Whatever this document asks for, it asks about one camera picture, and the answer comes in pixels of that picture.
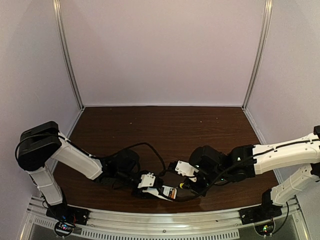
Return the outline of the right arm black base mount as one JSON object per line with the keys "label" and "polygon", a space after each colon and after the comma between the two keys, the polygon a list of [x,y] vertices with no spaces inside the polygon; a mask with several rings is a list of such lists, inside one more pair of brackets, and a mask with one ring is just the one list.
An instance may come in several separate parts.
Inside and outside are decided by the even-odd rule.
{"label": "right arm black base mount", "polygon": [[257,205],[242,208],[238,212],[242,225],[253,224],[259,236],[267,237],[274,233],[274,218],[282,215],[282,207]]}

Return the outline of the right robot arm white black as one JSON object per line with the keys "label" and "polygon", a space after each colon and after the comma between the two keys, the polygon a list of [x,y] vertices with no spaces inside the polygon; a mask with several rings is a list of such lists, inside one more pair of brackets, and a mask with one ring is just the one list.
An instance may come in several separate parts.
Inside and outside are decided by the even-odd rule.
{"label": "right robot arm white black", "polygon": [[186,164],[181,189],[205,195],[209,186],[240,182],[274,169],[299,165],[283,183],[268,190],[264,205],[283,206],[285,202],[320,179],[320,128],[299,139],[269,144],[235,147],[224,154],[205,145],[196,148]]}

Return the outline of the white red remote control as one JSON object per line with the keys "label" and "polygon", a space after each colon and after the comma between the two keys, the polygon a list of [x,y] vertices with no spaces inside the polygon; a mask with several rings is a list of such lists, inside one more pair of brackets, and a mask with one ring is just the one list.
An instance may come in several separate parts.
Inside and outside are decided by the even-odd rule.
{"label": "white red remote control", "polygon": [[160,188],[160,192],[161,192],[160,199],[171,201],[171,202],[176,199],[177,189],[174,187],[163,185]]}

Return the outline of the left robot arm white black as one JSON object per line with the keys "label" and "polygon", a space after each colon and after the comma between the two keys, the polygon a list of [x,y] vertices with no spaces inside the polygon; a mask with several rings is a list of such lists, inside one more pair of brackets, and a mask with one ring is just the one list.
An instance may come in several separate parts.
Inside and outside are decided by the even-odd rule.
{"label": "left robot arm white black", "polygon": [[143,197],[161,197],[154,186],[156,176],[140,172],[140,157],[131,146],[109,156],[95,156],[72,143],[54,121],[24,131],[14,155],[18,165],[35,182],[49,207],[67,204],[62,189],[47,166],[49,159],[65,164],[96,183],[105,185],[116,180]]}

